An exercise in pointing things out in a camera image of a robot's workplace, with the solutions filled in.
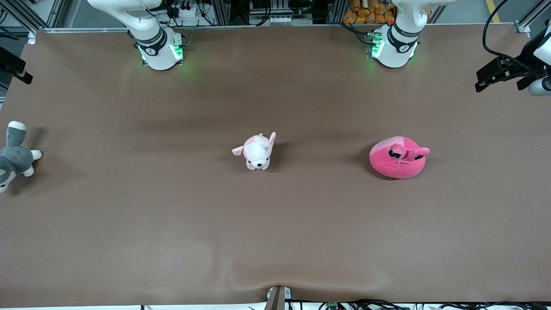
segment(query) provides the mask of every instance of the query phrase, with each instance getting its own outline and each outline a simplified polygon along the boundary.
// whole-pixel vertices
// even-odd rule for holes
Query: stuffed animal
[[[369,162],[387,177],[405,179],[423,170],[429,152],[428,148],[419,147],[410,138],[392,137],[374,145],[369,152]]]
[[[18,121],[11,121],[6,131],[6,147],[0,151],[0,194],[19,174],[30,177],[34,174],[33,161],[42,157],[37,149],[21,146],[27,127]]]
[[[232,149],[231,152],[236,156],[243,153],[249,170],[266,170],[270,165],[270,155],[276,140],[275,137],[275,132],[272,132],[270,139],[264,137],[263,134],[252,136],[242,146]]]

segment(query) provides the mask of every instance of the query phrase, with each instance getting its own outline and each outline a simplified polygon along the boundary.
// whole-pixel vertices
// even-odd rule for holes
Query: metal bracket
[[[513,24],[514,27],[515,27],[515,31],[517,33],[529,33],[530,32],[530,27],[529,26],[522,26],[518,20],[515,21],[515,23]]]
[[[27,38],[28,38],[27,44],[32,45],[32,44],[36,43],[36,35],[34,33],[29,33],[27,35]]]
[[[530,24],[549,7],[551,7],[551,0],[539,0],[520,20],[515,21],[516,32],[530,32]]]

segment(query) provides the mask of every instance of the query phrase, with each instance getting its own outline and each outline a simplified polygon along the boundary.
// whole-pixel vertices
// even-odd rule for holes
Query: gray husky plush
[[[6,147],[0,151],[0,194],[19,174],[30,177],[34,174],[33,161],[42,157],[42,152],[21,145],[25,140],[27,127],[18,121],[11,121],[6,131]]]

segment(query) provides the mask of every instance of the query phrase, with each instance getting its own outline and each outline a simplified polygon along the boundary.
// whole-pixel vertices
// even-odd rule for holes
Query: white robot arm
[[[182,35],[161,27],[148,9],[161,0],[88,0],[90,5],[122,22],[138,42],[144,62],[155,70],[166,70],[183,60]]]
[[[459,0],[392,0],[398,8],[392,25],[384,25],[375,30],[381,39],[373,58],[389,68],[404,66],[413,57],[417,38],[427,23],[424,7],[444,6]]]

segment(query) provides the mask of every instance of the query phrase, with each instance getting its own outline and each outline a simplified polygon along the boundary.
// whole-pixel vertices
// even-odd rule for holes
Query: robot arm
[[[375,30],[381,33],[373,58],[389,68],[404,66],[413,57],[417,38],[425,28],[428,16],[423,9],[429,5],[446,5],[458,0],[392,0],[398,14],[392,25]]]
[[[144,63],[155,70],[166,70],[182,62],[182,35],[161,27],[147,9],[161,5],[161,0],[88,0],[90,5],[122,22],[132,33]]]
[[[533,96],[550,96],[551,26],[530,40],[515,60],[498,56],[478,70],[478,83],[474,85],[477,93],[494,83],[522,77],[517,82],[518,90],[528,88]]]

